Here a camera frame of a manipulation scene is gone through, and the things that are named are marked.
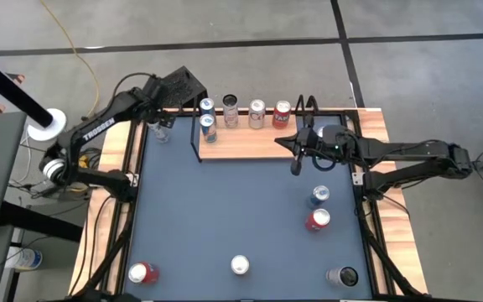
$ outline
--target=wooden board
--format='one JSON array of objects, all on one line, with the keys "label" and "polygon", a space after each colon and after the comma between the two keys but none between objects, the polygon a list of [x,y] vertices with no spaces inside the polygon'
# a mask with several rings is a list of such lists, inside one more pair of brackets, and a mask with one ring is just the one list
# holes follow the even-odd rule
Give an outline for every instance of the wooden board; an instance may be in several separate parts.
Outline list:
[{"label": "wooden board", "polygon": [[[384,142],[388,141],[387,129],[385,127],[385,122],[383,119],[383,114],[381,109],[370,109],[370,108],[322,108],[322,110],[358,110],[359,118],[361,122],[361,129],[363,136],[367,138],[377,138]],[[122,161],[124,158],[124,153],[126,150],[127,136],[129,134],[129,122],[124,122],[117,124],[115,127],[109,129],[106,135],[106,140],[104,142],[104,148],[102,150],[102,156],[100,161],[101,170],[109,169],[120,169],[122,167]],[[135,168],[136,158],[138,156],[139,150],[142,146],[139,145],[141,132],[136,132],[135,143],[132,148],[132,157],[130,160],[131,170]],[[374,170],[387,172],[395,169],[396,166],[393,162],[383,162],[376,166]],[[402,191],[399,189],[391,189],[387,192],[387,195],[394,200],[405,205],[405,200],[403,199]],[[107,193],[104,190],[96,190],[91,198],[91,208],[89,210],[89,219],[96,219],[96,213],[107,197]],[[97,240],[96,248],[93,260],[93,271],[96,270],[96,266],[105,257],[106,245],[109,235],[109,228],[112,223],[112,211],[114,203],[110,202],[100,216],[98,222]],[[420,261],[418,259],[417,247],[415,245],[413,230],[409,222],[408,216],[396,206],[391,203],[381,200],[378,203],[378,210],[382,218],[382,227],[385,237],[385,242],[387,245],[387,252],[391,257],[392,261],[397,265],[404,276],[409,280],[413,287],[420,290],[421,292],[427,292],[426,283],[424,282],[423,271],[420,266]],[[127,208],[122,209],[121,222],[119,224],[119,230],[124,223],[126,217]],[[89,241],[87,243],[87,254],[86,254],[86,265],[83,269],[83,273],[80,278],[78,286],[76,286],[76,291],[79,290],[85,281],[88,279],[88,268],[91,261],[91,236],[92,236],[92,225],[90,224],[87,228],[89,232]],[[80,249],[75,262],[74,274],[72,275],[72,283],[75,282],[77,275],[81,267],[81,259],[84,254],[84,237],[81,239]],[[380,293],[386,293],[385,281],[383,278],[381,263],[377,260],[375,253],[372,253],[375,259],[374,263],[377,271],[377,282],[379,284]],[[110,273],[108,290],[113,291],[115,289],[115,280],[117,277],[117,271],[120,259],[117,258],[113,262],[112,271]]]},{"label": "wooden board", "polygon": [[238,117],[237,128],[227,128],[223,116],[217,118],[217,140],[207,143],[199,131],[199,156],[201,159],[288,159],[293,155],[273,140],[294,135],[298,128],[294,119],[285,129],[272,125],[273,115],[264,118],[264,127],[249,127],[249,116]]}]

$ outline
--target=red can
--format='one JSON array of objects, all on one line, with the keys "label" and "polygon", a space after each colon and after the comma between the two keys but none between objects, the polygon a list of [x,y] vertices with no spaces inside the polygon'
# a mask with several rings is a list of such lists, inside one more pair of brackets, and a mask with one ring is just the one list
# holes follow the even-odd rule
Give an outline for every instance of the red can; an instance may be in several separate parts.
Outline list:
[{"label": "red can", "polygon": [[127,276],[135,284],[153,284],[158,281],[159,270],[150,263],[135,263],[130,267]]},{"label": "red can", "polygon": [[329,221],[331,220],[331,216],[329,212],[324,209],[316,209],[312,213],[310,213],[307,220],[305,220],[305,227],[307,230],[312,232],[317,232],[324,227],[329,225]]},{"label": "red can", "polygon": [[275,105],[273,111],[272,125],[277,129],[283,129],[288,126],[288,120],[290,119],[290,103],[286,101],[279,101]]}]

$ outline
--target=black pole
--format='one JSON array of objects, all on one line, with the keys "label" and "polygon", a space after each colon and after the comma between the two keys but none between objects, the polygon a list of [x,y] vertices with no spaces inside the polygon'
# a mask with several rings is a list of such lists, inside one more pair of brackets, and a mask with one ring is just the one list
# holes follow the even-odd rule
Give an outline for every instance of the black pole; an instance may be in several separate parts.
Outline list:
[{"label": "black pole", "polygon": [[0,225],[11,225],[73,242],[79,242],[83,232],[81,226],[42,215],[6,201],[1,203]]},{"label": "black pole", "polygon": [[0,71],[0,95],[25,112],[40,126],[46,128],[53,121],[53,117],[34,99]]}]

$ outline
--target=wooden table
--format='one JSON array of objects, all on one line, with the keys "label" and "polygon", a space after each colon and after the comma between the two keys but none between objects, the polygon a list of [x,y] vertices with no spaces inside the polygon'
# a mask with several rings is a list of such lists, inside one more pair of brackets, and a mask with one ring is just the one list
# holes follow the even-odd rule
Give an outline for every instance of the wooden table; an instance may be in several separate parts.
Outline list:
[{"label": "wooden table", "polygon": [[[333,110],[357,110],[361,124],[362,135],[366,138],[376,138],[383,142],[388,142],[387,128],[383,119],[383,113],[378,108],[332,108]],[[142,125],[139,125],[135,132],[134,144],[131,148],[130,157],[130,170],[135,171],[138,154],[141,148],[141,135],[143,132]],[[109,129],[104,141],[104,146],[101,154],[99,169],[108,171],[111,169],[121,169],[122,161],[127,149],[127,137],[130,133],[130,122],[118,123],[116,126]],[[373,170],[380,172],[388,172],[396,169],[393,162],[382,162],[377,165]],[[390,189],[387,195],[394,200],[400,202],[405,206],[405,200],[403,198],[402,191],[400,189]],[[74,284],[80,272],[81,262],[85,256],[85,267],[78,280],[76,291],[81,289],[85,284],[89,276],[89,265],[92,261],[92,272],[96,270],[96,267],[100,264],[101,260],[106,255],[106,246],[109,237],[109,232],[113,219],[113,212],[115,203],[113,200],[108,201],[108,204],[104,206],[100,218],[98,221],[98,227],[96,229],[96,246],[94,251],[94,257],[91,259],[92,249],[92,236],[94,220],[98,215],[98,210],[101,203],[108,197],[108,193],[105,190],[95,190],[91,197],[91,205],[89,207],[88,219],[89,224],[84,232],[88,232],[87,236],[89,240],[87,242],[87,253],[84,255],[85,250],[85,237],[81,237],[80,249],[75,261],[74,273],[70,287]],[[377,203],[377,207],[381,217],[383,234],[385,237],[385,243],[387,245],[387,253],[392,261],[397,265],[402,274],[409,280],[411,285],[421,292],[426,293],[426,283],[424,282],[423,271],[418,259],[417,247],[415,245],[415,239],[413,237],[413,230],[411,228],[408,215],[400,208],[396,207],[392,203],[386,200],[380,200]],[[125,213],[127,207],[122,209],[122,217],[119,221],[119,231],[122,229],[124,223]],[[374,258],[374,265],[377,273],[378,288],[381,294],[387,292],[385,286],[385,280],[383,278],[383,271],[381,263],[375,253],[372,253]],[[117,257],[112,265],[111,273],[109,274],[108,290],[114,291],[117,277],[117,269],[120,258]]]}]

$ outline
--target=soda can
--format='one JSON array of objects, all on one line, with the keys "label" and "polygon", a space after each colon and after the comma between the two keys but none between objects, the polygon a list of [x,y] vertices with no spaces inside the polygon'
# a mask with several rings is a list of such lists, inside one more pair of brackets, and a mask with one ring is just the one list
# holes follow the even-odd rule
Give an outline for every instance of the soda can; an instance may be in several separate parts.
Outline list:
[{"label": "soda can", "polygon": [[214,100],[210,98],[204,98],[202,99],[202,101],[200,101],[199,106],[201,115],[210,114],[212,117],[214,117],[214,119],[216,118],[216,107]]},{"label": "soda can", "polygon": [[312,190],[312,194],[307,198],[307,206],[311,210],[316,210],[329,199],[329,196],[329,189],[325,185],[319,185]]},{"label": "soda can", "polygon": [[234,95],[223,97],[223,116],[227,128],[238,127],[238,99]]},{"label": "soda can", "polygon": [[324,209],[316,209],[310,213],[307,220],[305,220],[305,227],[309,231],[317,232],[324,227],[327,227],[330,220],[331,216],[328,211]]},{"label": "soda can", "polygon": [[262,100],[254,100],[249,104],[249,127],[260,129],[264,127],[266,105]]},{"label": "soda can", "polygon": [[353,287],[359,281],[359,274],[351,267],[333,268],[325,273],[325,278],[334,285]]},{"label": "soda can", "polygon": [[150,263],[135,263],[127,273],[130,281],[135,284],[153,284],[158,281],[159,270]]},{"label": "soda can", "polygon": [[249,270],[249,260],[243,255],[234,256],[231,261],[231,269],[238,276],[244,275]]},{"label": "soda can", "polygon": [[205,114],[200,117],[200,125],[205,142],[214,143],[217,140],[216,119],[210,114]]},{"label": "soda can", "polygon": [[156,139],[160,143],[167,143],[169,141],[169,132],[167,128],[162,127],[159,122],[155,122],[153,124],[149,123],[148,129],[154,132]]},{"label": "soda can", "polygon": [[288,126],[288,120],[290,119],[290,103],[286,101],[279,101],[275,105],[273,110],[272,125],[277,129],[283,129]]}]

